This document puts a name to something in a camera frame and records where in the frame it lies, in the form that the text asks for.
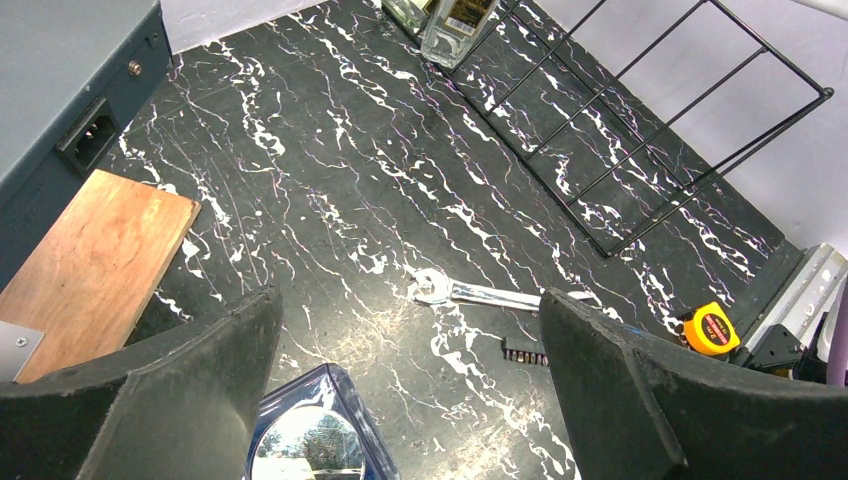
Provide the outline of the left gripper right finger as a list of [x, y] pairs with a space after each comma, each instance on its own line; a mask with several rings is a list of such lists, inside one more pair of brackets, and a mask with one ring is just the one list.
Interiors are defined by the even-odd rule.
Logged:
[[552, 289], [539, 319], [585, 479], [843, 479], [847, 392], [759, 373]]

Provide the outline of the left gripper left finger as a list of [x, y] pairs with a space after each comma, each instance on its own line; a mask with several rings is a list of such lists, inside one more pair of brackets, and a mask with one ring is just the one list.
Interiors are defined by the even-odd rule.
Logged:
[[283, 321], [266, 286], [217, 313], [1, 387], [5, 479], [238, 479]]

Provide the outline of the blue square bottle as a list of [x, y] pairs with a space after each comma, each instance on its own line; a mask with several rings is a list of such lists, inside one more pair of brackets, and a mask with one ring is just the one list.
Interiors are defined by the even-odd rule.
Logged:
[[244, 479], [399, 479], [348, 373], [322, 364], [265, 395]]

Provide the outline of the black wire wine rack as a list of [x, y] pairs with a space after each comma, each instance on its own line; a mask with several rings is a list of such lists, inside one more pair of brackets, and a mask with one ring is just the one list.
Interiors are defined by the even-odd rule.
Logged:
[[[654, 124], [655, 130], [653, 132], [648, 135], [644, 134], [644, 132], [639, 130], [636, 123], [630, 123], [624, 118], [623, 108], [629, 105], [634, 106], [637, 112], [645, 113], [649, 119], [654, 119], [656, 121], [658, 121], [660, 117], [655, 112], [653, 112], [653, 110], [651, 110], [645, 102], [641, 100], [633, 99], [633, 101], [631, 102], [627, 100], [622, 100], [619, 104], [614, 104], [609, 99], [609, 96], [624, 87], [621, 78], [624, 77], [626, 73], [628, 73], [633, 67], [635, 67], [636, 64], [641, 62], [644, 57], [651, 53], [674, 30], [680, 27], [685, 20], [694, 15], [695, 12], [701, 7], [703, 7], [705, 4], [706, 3], [704, 1], [696, 2], [689, 10], [687, 10], [677, 20], [675, 20], [675, 22], [671, 26], [669, 26], [661, 35], [659, 35], [647, 47], [645, 47], [645, 49], [641, 53], [639, 53], [639, 55], [637, 55], [633, 60], [630, 61], [630, 63], [623, 67], [618, 74], [609, 77], [606, 83], [598, 87], [594, 87], [592, 84], [589, 83], [589, 80], [591, 78], [589, 74], [578, 73], [574, 69], [578, 64], [574, 61], [564, 59], [564, 57], [558, 54], [558, 50], [562, 46], [572, 41], [573, 33], [576, 32], [579, 27], [581, 27], [586, 21], [588, 21], [590, 17], [594, 15], [595, 12], [604, 5], [602, 1], [597, 2], [592, 7], [592, 9], [590, 9], [590, 11], [587, 12], [580, 19], [576, 26], [574, 26], [562, 35], [562, 37], [560, 38], [560, 42], [554, 46], [550, 45], [547, 40], [545, 40], [541, 35], [538, 34], [538, 32], [531, 29], [529, 32], [533, 34], [537, 41], [540, 43], [540, 45], [545, 48], [545, 54], [516, 83], [514, 83], [510, 87], [508, 92], [505, 93], [502, 98], [500, 98], [498, 102], [496, 102], [496, 104], [493, 105], [491, 108], [487, 110], [482, 110], [478, 107], [477, 104], [475, 104], [475, 102], [466, 94], [466, 92], [462, 88], [457, 89], [457, 91], [466, 100], [472, 110], [474, 110], [479, 116], [481, 116], [486, 125], [488, 125], [494, 130], [496, 136], [504, 142], [504, 144], [509, 148], [509, 150], [517, 157], [520, 163], [532, 174], [532, 176], [538, 182], [542, 184], [544, 189], [550, 195], [553, 196], [553, 198], [556, 200], [561, 209], [584, 233], [593, 248], [598, 252], [599, 255], [604, 258], [612, 258], [620, 254], [623, 250], [640, 240], [648, 232], [664, 223], [671, 215], [681, 210], [684, 206], [686, 206], [688, 203], [690, 203], [699, 195], [701, 195], [709, 187], [714, 185], [716, 182], [722, 180], [727, 174], [732, 172], [734, 169], [736, 169], [739, 165], [744, 163], [754, 154], [758, 153], [762, 148], [767, 146], [774, 139], [782, 135], [786, 130], [797, 124], [804, 117], [806, 117], [811, 112], [819, 108], [822, 104], [830, 100], [835, 93], [835, 90], [833, 88], [824, 87], [820, 85], [806, 72], [801, 70], [795, 63], [789, 60], [785, 55], [783, 55], [780, 51], [774, 48], [773, 45], [771, 45], [764, 38], [762, 38], [761, 35], [759, 35], [745, 22], [743, 22], [722, 2], [712, 1], [710, 4], [715, 9], [719, 10], [720, 13], [727, 17], [732, 23], [734, 23], [736, 27], [744, 31], [747, 36], [749, 36], [753, 41], [755, 41], [759, 45], [759, 48], [755, 50], [751, 55], [749, 55], [749, 57], [747, 57], [744, 61], [742, 61], [732, 70], [727, 72], [723, 77], [717, 80], [706, 91], [704, 91], [694, 100], [692, 100], [688, 105], [686, 105], [677, 113], [675, 113], [675, 115], [669, 117], [667, 120], [663, 121], [663, 123], [656, 122]], [[797, 111], [795, 111], [794, 113], [788, 115], [786, 118], [784, 118], [771, 128], [767, 129], [766, 131], [755, 137], [753, 140], [740, 147], [737, 151], [727, 156], [722, 161], [711, 166], [709, 169], [701, 172], [698, 176], [692, 178], [687, 183], [684, 183], [681, 178], [677, 176], [675, 167], [663, 161], [661, 158], [655, 157], [655, 163], [666, 172], [666, 175], [669, 178], [674, 181], [676, 189], [674, 190], [671, 197], [669, 197], [667, 200], [664, 201], [662, 205], [660, 205], [649, 215], [647, 215], [638, 226], [631, 229], [628, 234], [623, 237], [623, 239], [619, 240], [619, 242], [615, 244], [615, 246], [610, 248], [604, 247], [602, 243], [592, 233], [589, 224], [586, 221], [582, 220], [575, 213], [573, 206], [581, 202], [582, 198], [587, 195], [591, 190], [593, 190], [598, 184], [606, 180], [608, 177], [612, 176], [612, 174], [616, 170], [618, 170], [624, 163], [630, 161], [634, 154], [643, 149], [648, 148], [657, 137], [662, 136], [665, 134], [665, 132], [669, 131], [679, 119], [687, 115], [695, 107], [699, 106], [704, 100], [706, 100], [709, 96], [715, 93], [715, 91], [725, 85], [734, 76], [739, 74], [745, 67], [753, 63], [754, 60], [764, 55], [773, 57], [778, 62], [783, 64], [785, 68], [791, 70], [793, 75], [805, 82], [811, 89], [816, 92], [816, 98], [807, 103], [805, 106], [798, 109]], [[574, 76], [574, 78], [581, 85], [583, 85], [584, 89], [592, 94], [592, 96], [580, 106], [580, 108], [577, 110], [577, 113], [587, 113], [592, 104], [600, 102], [603, 107], [610, 113], [610, 115], [612, 115], [617, 122], [621, 123], [624, 127], [626, 127], [629, 134], [638, 141], [637, 146], [635, 146], [632, 151], [630, 151], [623, 159], [617, 161], [612, 166], [607, 168], [600, 176], [596, 177], [585, 188], [580, 190], [580, 192], [570, 197], [570, 199], [565, 199], [565, 197], [560, 195], [557, 189], [552, 187], [549, 182], [542, 178], [541, 174], [531, 165], [531, 158], [536, 156], [542, 150], [546, 149], [549, 144], [566, 129], [566, 127], [574, 124], [576, 122], [577, 113], [566, 115], [565, 120], [560, 125], [558, 125], [555, 130], [553, 130], [546, 137], [544, 137], [544, 139], [541, 140], [533, 149], [528, 151], [525, 151], [513, 145], [513, 143], [508, 138], [506, 138], [504, 131], [498, 128], [498, 126], [495, 125], [491, 120], [491, 115], [495, 110], [500, 107], [501, 103], [506, 101], [516, 90], [522, 88], [529, 79], [529, 77], [532, 76], [535, 72], [539, 71], [542, 65], [549, 60], [554, 61], [566, 68]]]

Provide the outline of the clear square labelled bottle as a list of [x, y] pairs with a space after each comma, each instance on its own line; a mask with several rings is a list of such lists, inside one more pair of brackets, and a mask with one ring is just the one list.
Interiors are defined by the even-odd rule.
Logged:
[[469, 54], [498, 4], [498, 0], [440, 1], [423, 33], [422, 56], [455, 68]]

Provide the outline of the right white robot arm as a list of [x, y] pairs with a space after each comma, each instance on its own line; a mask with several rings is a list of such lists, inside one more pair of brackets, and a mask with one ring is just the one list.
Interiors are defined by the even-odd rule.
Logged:
[[846, 279], [792, 280], [757, 319], [731, 362], [761, 373], [827, 382], [832, 336]]

